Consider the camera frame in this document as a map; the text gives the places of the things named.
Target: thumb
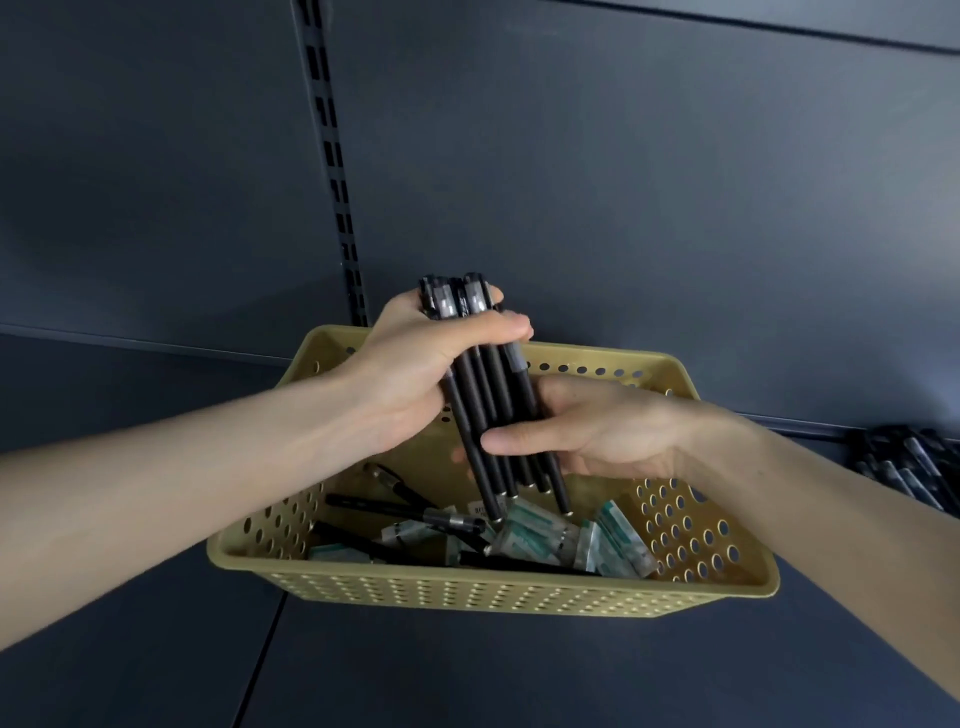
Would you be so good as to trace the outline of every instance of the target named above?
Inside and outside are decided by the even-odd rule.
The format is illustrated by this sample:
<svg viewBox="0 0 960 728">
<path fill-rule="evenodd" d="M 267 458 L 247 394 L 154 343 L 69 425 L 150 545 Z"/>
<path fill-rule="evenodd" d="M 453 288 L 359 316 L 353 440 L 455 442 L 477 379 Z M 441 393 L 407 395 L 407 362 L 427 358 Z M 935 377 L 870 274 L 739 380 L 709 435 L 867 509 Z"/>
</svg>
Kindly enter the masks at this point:
<svg viewBox="0 0 960 728">
<path fill-rule="evenodd" d="M 550 450 L 573 451 L 587 436 L 583 424 L 572 414 L 487 430 L 480 439 L 491 455 L 532 455 Z"/>
<path fill-rule="evenodd" d="M 509 344 L 529 338 L 530 319 L 513 311 L 485 311 L 465 319 L 441 321 L 435 327 L 438 347 L 450 359 L 480 344 Z"/>
</svg>

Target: gray wall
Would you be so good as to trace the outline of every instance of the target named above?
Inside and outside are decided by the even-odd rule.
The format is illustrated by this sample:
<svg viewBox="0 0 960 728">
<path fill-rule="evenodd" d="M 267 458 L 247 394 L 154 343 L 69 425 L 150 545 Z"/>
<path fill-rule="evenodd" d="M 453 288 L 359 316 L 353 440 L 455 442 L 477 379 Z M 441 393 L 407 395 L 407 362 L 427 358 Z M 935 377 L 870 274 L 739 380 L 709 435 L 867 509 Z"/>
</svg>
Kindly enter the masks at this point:
<svg viewBox="0 0 960 728">
<path fill-rule="evenodd" d="M 537 0 L 331 9 L 374 309 L 481 269 L 539 338 L 676 354 L 729 407 L 960 429 L 960 59 Z"/>
<path fill-rule="evenodd" d="M 282 0 L 3 4 L 0 325 L 290 356 L 348 323 L 302 66 Z"/>
</svg>

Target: forearm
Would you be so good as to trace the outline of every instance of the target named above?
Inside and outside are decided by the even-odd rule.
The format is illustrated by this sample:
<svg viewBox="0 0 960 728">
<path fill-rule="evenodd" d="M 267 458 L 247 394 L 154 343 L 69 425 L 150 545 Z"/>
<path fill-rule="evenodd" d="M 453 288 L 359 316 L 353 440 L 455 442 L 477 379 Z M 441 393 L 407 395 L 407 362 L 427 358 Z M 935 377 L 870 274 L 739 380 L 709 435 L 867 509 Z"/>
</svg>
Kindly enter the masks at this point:
<svg viewBox="0 0 960 728">
<path fill-rule="evenodd" d="M 341 378 L 0 457 L 0 648 L 366 453 Z"/>
<path fill-rule="evenodd" d="M 960 697 L 960 522 L 741 418 L 684 449 L 684 479 Z"/>
</svg>

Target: plastic basket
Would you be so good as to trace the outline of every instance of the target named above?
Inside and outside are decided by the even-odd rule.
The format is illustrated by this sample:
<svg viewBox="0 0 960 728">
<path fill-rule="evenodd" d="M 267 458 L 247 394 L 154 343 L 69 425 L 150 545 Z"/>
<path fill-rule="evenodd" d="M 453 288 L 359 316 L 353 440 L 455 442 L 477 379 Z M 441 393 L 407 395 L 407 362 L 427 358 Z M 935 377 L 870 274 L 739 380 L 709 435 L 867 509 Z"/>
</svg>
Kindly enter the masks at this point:
<svg viewBox="0 0 960 728">
<path fill-rule="evenodd" d="M 278 386 L 336 367 L 362 346 L 367 333 L 366 328 L 315 328 Z M 541 343 L 527 344 L 524 351 L 534 373 L 568 372 L 697 398 L 684 366 L 666 354 Z M 466 467 L 450 461 L 458 442 L 456 425 L 442 412 L 415 438 L 373 459 L 431 500 L 464 512 L 479 495 Z M 660 571 L 648 579 L 307 561 L 314 538 L 310 527 L 317 518 L 371 538 L 391 521 L 323 503 L 322 494 L 333 492 L 390 497 L 363 476 L 361 467 L 348 468 L 210 537 L 210 561 L 223 569 L 252 571 L 303 599 L 474 612 L 659 617 L 726 596 L 772 596 L 780 585 L 769 549 L 676 479 L 571 475 L 567 480 L 574 522 L 592 518 L 601 503 L 617 499 L 660 562 Z M 556 511 L 552 496 L 536 489 L 522 489 L 521 496 Z"/>
</svg>

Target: pen cap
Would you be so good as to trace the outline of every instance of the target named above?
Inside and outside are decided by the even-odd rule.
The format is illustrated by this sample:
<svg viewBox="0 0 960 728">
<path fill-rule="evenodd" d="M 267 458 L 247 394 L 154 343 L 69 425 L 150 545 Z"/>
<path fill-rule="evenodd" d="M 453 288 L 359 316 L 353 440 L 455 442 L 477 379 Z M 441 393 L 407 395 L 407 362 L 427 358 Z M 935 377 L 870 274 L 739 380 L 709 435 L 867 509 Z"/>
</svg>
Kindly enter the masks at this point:
<svg viewBox="0 0 960 728">
<path fill-rule="evenodd" d="M 479 273 L 467 273 L 464 276 L 464 294 L 471 314 L 482 313 L 490 308 L 484 284 L 483 276 Z"/>
<path fill-rule="evenodd" d="M 457 300 L 453 294 L 453 288 L 450 286 L 450 280 L 443 276 L 435 276 L 431 286 L 433 291 L 433 303 L 436 306 L 437 317 L 442 319 L 455 319 L 459 316 L 457 313 Z"/>
</svg>

